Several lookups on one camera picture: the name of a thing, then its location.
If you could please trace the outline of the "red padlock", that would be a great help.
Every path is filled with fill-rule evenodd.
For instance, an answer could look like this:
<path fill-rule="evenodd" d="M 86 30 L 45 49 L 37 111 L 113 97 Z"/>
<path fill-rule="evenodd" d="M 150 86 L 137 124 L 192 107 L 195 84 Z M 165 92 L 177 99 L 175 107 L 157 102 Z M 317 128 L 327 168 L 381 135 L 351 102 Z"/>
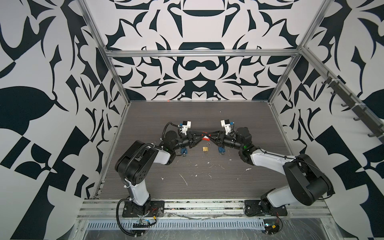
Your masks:
<path fill-rule="evenodd" d="M 203 132 L 203 140 L 204 141 L 210 141 L 210 134 L 207 132 Z"/>

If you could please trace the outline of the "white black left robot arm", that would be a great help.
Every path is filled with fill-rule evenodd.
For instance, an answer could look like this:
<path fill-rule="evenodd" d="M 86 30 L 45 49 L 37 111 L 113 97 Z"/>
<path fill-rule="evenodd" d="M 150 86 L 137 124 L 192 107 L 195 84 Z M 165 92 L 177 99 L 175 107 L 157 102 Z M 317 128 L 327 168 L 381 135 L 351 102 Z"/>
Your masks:
<path fill-rule="evenodd" d="M 159 146 L 135 141 L 115 165 L 115 171 L 128 188 L 134 205 L 144 207 L 150 202 L 145 178 L 153 164 L 170 165 L 177 156 L 177 150 L 193 148 L 207 136 L 205 132 L 186 131 L 178 134 L 168 131 Z"/>

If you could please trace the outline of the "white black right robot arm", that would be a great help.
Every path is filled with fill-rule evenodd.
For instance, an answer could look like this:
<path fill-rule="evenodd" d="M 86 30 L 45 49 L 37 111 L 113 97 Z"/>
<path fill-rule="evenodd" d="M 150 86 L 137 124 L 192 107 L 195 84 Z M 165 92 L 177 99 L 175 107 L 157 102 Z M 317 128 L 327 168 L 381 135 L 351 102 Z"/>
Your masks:
<path fill-rule="evenodd" d="M 208 133 L 207 137 L 219 147 L 238 150 L 243 162 L 273 170 L 286 177 L 286 186 L 271 190 L 263 197 L 264 204 L 269 207 L 279 208 L 296 202 L 310 206 L 324 195 L 330 197 L 334 193 L 331 180 L 310 156 L 286 156 L 256 147 L 246 127 L 239 128 L 233 134 L 223 131 Z"/>

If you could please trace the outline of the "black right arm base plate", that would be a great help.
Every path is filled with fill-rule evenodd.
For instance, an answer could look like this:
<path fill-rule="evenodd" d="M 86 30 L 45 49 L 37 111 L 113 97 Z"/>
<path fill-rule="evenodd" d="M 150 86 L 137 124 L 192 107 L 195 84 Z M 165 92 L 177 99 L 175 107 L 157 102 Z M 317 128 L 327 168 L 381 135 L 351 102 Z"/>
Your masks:
<path fill-rule="evenodd" d="M 273 207 L 267 200 L 245 200 L 245 215 L 248 217 L 256 216 L 278 216 L 286 217 L 288 215 L 285 206 Z"/>

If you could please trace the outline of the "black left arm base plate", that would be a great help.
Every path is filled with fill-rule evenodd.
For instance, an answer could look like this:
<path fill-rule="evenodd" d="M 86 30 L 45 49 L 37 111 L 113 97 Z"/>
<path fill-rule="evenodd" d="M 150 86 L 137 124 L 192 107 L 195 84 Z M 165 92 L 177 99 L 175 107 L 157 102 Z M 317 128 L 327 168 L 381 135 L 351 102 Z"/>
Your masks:
<path fill-rule="evenodd" d="M 138 218 L 141 216 L 162 216 L 164 213 L 164 208 L 165 201 L 147 201 L 143 206 L 139 206 L 133 202 L 125 202 L 122 217 Z"/>

